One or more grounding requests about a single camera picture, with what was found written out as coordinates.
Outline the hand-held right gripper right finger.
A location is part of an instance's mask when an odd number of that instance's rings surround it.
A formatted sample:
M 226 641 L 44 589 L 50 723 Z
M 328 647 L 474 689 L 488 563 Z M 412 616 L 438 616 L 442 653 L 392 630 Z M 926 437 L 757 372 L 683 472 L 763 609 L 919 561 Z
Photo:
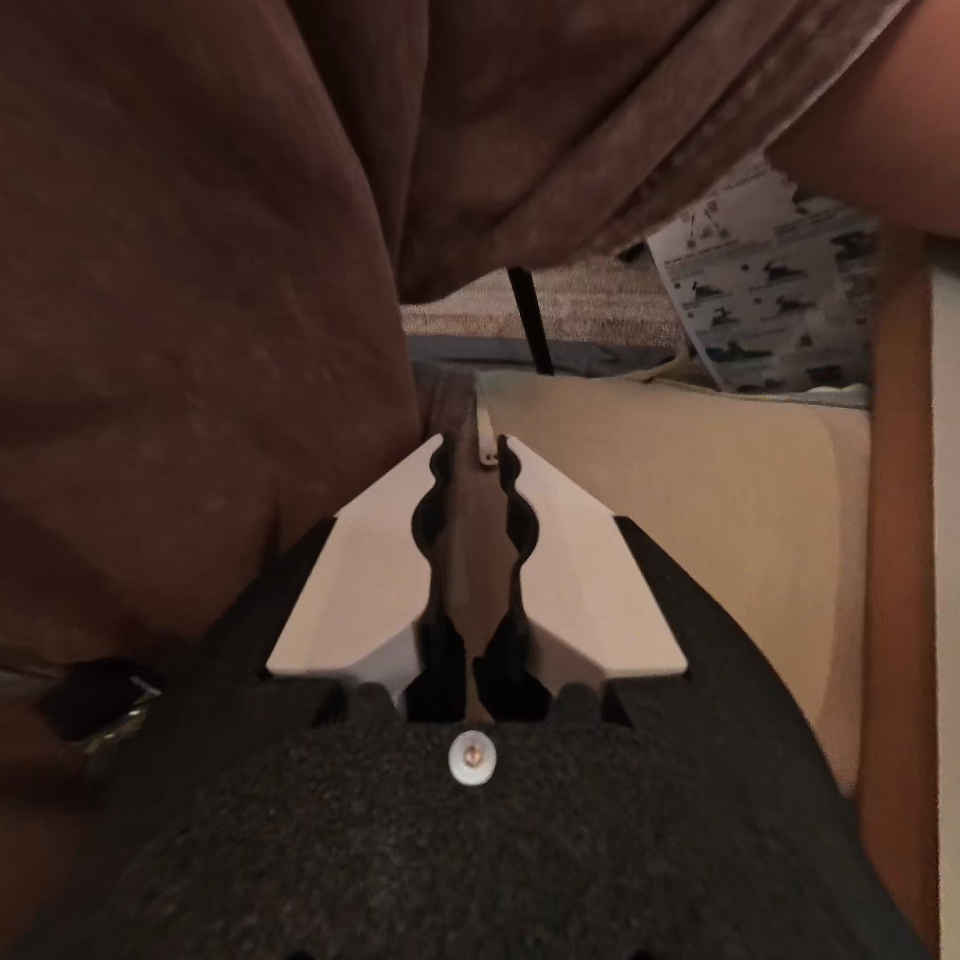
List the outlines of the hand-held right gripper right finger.
M 498 438 L 498 455 L 522 671 L 552 695 L 684 675 L 688 659 L 614 512 L 515 436 Z

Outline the printed assembly instruction sheet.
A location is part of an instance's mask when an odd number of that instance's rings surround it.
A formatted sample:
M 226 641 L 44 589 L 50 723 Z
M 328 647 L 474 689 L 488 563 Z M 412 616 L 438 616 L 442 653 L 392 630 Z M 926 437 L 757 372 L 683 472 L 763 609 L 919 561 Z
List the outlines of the printed assembly instruction sheet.
M 769 395 L 871 382 L 880 239 L 758 154 L 645 243 L 718 387 Z

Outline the orange-brown wooden board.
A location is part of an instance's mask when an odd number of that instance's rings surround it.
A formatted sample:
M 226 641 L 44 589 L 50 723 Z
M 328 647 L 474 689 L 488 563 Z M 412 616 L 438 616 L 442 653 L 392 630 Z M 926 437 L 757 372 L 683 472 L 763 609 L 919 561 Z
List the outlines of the orange-brown wooden board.
M 859 830 L 884 887 L 940 954 L 933 426 L 928 238 L 880 234 Z

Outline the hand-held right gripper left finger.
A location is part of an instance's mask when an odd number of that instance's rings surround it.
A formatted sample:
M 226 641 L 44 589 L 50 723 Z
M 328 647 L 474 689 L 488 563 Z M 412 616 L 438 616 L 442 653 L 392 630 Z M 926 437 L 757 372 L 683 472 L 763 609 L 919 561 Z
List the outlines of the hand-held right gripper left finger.
M 266 661 L 270 676 L 378 684 L 401 697 L 422 674 L 451 453 L 451 438 L 431 436 L 335 514 Z

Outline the thin black rod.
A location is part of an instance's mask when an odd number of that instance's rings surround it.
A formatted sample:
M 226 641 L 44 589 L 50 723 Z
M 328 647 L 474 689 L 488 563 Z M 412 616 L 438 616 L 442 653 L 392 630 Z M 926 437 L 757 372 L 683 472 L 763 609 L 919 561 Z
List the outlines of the thin black rod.
M 540 376 L 553 377 L 555 367 L 533 275 L 529 270 L 516 267 L 509 268 L 507 276 L 534 370 Z

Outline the person's brown shirt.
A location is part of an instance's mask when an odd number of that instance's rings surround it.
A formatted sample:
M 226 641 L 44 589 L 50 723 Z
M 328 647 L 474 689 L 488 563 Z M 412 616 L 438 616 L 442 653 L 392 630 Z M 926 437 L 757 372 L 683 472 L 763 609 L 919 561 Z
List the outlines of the person's brown shirt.
M 926 958 L 762 652 L 681 569 L 676 454 L 612 522 L 693 656 L 492 728 L 261 677 L 320 517 L 423 431 L 401 306 L 613 251 L 793 121 L 904 2 L 2 2 L 2 653 L 159 664 L 103 868 L 2 746 L 17 958 Z M 642 505 L 679 481 L 667 520 Z

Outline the person's left forearm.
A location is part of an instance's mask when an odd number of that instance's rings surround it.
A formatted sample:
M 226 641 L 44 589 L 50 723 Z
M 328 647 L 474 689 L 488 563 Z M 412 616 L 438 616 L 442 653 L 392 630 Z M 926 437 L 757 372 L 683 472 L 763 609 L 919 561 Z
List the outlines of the person's left forearm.
M 958 240 L 959 3 L 908 3 L 767 156 L 819 195 Z

